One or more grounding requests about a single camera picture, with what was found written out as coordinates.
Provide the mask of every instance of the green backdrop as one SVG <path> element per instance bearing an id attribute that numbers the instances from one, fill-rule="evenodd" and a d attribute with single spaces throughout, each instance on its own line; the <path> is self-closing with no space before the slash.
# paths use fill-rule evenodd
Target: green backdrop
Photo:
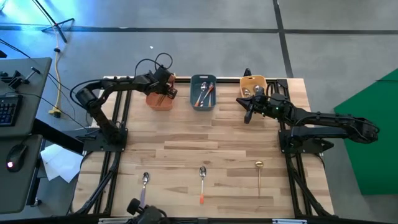
<path id="1" fill-rule="evenodd" d="M 335 107 L 380 128 L 379 140 L 360 144 L 345 140 L 363 195 L 398 194 L 398 69 Z"/>

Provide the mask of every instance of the spoon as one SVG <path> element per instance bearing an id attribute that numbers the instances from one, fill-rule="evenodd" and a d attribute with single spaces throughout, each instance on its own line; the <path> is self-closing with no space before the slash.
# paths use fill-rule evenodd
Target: spoon
<path id="1" fill-rule="evenodd" d="M 257 92 L 259 91 L 259 89 L 260 89 L 260 86 L 259 86 L 259 85 L 255 85 L 255 86 L 253 87 L 253 90 L 254 90 L 255 93 L 257 93 Z"/>
<path id="2" fill-rule="evenodd" d="M 203 100 L 200 102 L 200 106 L 203 106 L 203 102 L 206 99 L 206 96 L 213 90 L 213 88 L 214 88 L 214 84 L 211 82 L 210 86 L 209 86 L 209 90 L 207 90 L 205 97 L 203 97 Z"/>
<path id="3" fill-rule="evenodd" d="M 199 101 L 200 101 L 201 94 L 202 94 L 206 89 L 207 89 L 207 82 L 203 82 L 203 83 L 200 85 L 200 90 L 201 90 L 201 92 L 200 92 L 200 94 L 199 94 L 199 98 L 198 98 L 197 102 L 195 103 L 195 106 L 199 106 Z"/>
<path id="4" fill-rule="evenodd" d="M 142 186 L 141 197 L 140 197 L 141 203 L 139 204 L 142 208 L 145 207 L 145 189 L 148 182 L 149 182 L 149 173 L 145 172 L 144 175 L 142 176 L 142 183 L 144 185 Z"/>
<path id="5" fill-rule="evenodd" d="M 257 169 L 259 170 L 259 197 L 261 193 L 261 169 L 264 167 L 264 163 L 261 161 L 256 161 L 255 163 Z"/>
<path id="6" fill-rule="evenodd" d="M 242 90 L 243 90 L 243 94 L 245 95 L 245 97 L 250 97 L 251 96 L 251 93 L 250 93 L 250 91 L 247 88 L 242 88 Z"/>
<path id="7" fill-rule="evenodd" d="M 199 169 L 199 174 L 200 174 L 200 177 L 201 177 L 200 203 L 203 204 L 203 203 L 205 203 L 205 196 L 203 195 L 203 181 L 204 181 L 204 179 L 206 177 L 206 167 L 205 166 L 202 166 Z"/>

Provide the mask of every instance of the computer mouse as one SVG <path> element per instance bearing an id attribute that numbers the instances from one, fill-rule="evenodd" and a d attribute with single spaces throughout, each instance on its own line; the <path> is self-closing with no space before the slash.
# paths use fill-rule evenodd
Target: computer mouse
<path id="1" fill-rule="evenodd" d="M 7 155 L 6 167 L 9 172 L 18 172 L 24 165 L 27 146 L 18 144 L 11 148 Z"/>

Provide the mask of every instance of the desk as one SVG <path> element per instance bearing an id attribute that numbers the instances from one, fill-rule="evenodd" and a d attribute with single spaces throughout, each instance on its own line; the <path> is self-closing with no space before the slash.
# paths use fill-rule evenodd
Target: desk
<path id="1" fill-rule="evenodd" d="M 304 80 L 288 79 L 288 84 L 292 103 L 310 110 Z M 218 83 L 217 105 L 209 112 L 193 110 L 189 83 L 176 83 L 175 87 L 178 94 L 171 111 L 153 111 L 143 93 L 132 93 L 129 137 L 111 215 L 130 216 L 127 205 L 132 198 L 140 197 L 142 174 L 147 171 L 151 178 L 146 203 L 163 209 L 170 217 L 294 217 L 285 157 L 277 140 L 278 122 L 255 114 L 250 124 L 244 124 L 245 110 L 235 101 L 240 97 L 239 84 Z M 103 105 L 109 118 L 115 97 L 116 93 L 112 94 Z M 93 152 L 83 163 L 73 201 L 75 210 L 98 185 L 103 156 L 103 152 Z M 321 161 L 311 154 L 302 157 L 308 188 L 325 210 L 333 213 Z M 260 198 L 254 167 L 257 160 L 264 162 Z M 205 203 L 200 205 L 202 165 L 207 168 L 207 176 Z M 304 210 L 299 190 L 298 199 Z"/>
<path id="2" fill-rule="evenodd" d="M 26 77 L 35 67 L 40 74 L 34 74 L 29 78 L 29 84 L 21 84 L 17 91 L 23 95 L 21 108 L 18 113 L 15 126 L 0 128 L 0 214 L 16 213 L 24 209 L 25 205 L 33 205 L 39 178 L 37 171 L 40 163 L 40 146 L 43 139 L 52 141 L 67 149 L 76 151 L 83 150 L 83 143 L 67 136 L 60 131 L 50 127 L 44 122 L 36 119 L 37 109 L 42 96 L 47 75 L 51 66 L 51 58 L 28 58 L 14 60 L 0 60 L 0 70 L 7 72 L 12 77 L 15 70 Z M 0 95 L 12 93 L 7 83 L 0 82 Z M 29 134 L 25 144 L 28 146 L 25 155 L 24 166 L 19 172 L 10 173 L 6 169 L 6 157 L 13 146 L 20 144 Z"/>
<path id="3" fill-rule="evenodd" d="M 12 77 L 18 70 L 24 77 L 35 67 L 40 74 L 35 74 L 29 79 L 29 84 L 18 87 L 21 93 L 42 96 L 47 74 L 50 70 L 51 58 L 0 60 L 0 70 L 7 72 Z M 0 95 L 13 92 L 6 83 L 0 82 Z M 39 107 L 40 98 L 32 95 L 24 95 L 15 126 L 0 128 L 0 162 L 5 165 L 8 152 L 16 144 L 20 144 L 25 136 L 30 134 Z M 0 177 L 0 213 L 20 212 L 25 206 L 30 183 L 34 173 L 37 157 L 39 155 L 41 135 L 31 136 L 25 144 L 28 146 L 25 155 L 24 166 L 19 172 L 10 173 L 6 166 L 1 166 Z"/>

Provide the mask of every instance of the black desk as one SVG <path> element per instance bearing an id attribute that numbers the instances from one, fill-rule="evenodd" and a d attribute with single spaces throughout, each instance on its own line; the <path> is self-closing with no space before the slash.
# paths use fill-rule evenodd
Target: black desk
<path id="1" fill-rule="evenodd" d="M 7 72 L 9 76 L 13 76 L 14 71 L 18 70 L 26 77 L 31 72 L 31 67 L 41 72 L 41 74 L 34 74 L 29 79 L 28 85 L 22 84 L 17 89 L 24 97 L 16 125 L 0 128 L 0 163 L 4 164 L 0 166 L 0 214 L 17 213 L 22 211 L 25 205 L 33 205 L 39 187 L 40 179 L 37 177 L 37 171 L 40 161 L 38 157 L 43 139 L 77 153 L 83 150 L 82 142 L 35 118 L 40 103 L 40 98 L 37 96 L 42 96 L 51 61 L 51 58 L 0 60 L 0 70 Z M 6 83 L 0 82 L 0 95 L 9 92 L 13 91 Z M 6 156 L 12 146 L 21 143 L 29 134 L 32 136 L 25 142 L 28 149 L 24 166 L 19 172 L 10 173 L 6 169 Z"/>
<path id="2" fill-rule="evenodd" d="M 49 74 L 51 66 L 51 58 L 35 58 L 31 59 L 14 59 L 0 60 L 0 71 L 7 72 L 11 77 L 15 70 L 18 70 L 24 77 L 31 73 L 31 67 L 35 67 L 41 74 L 34 74 L 29 78 L 29 84 L 22 84 L 18 87 L 21 93 L 35 94 L 42 96 L 45 81 Z M 0 95 L 13 92 L 7 83 L 0 82 Z M 40 98 L 36 96 L 23 95 L 21 109 L 15 126 L 0 128 L 0 137 L 26 136 L 30 134 L 36 117 L 37 108 L 39 108 Z"/>

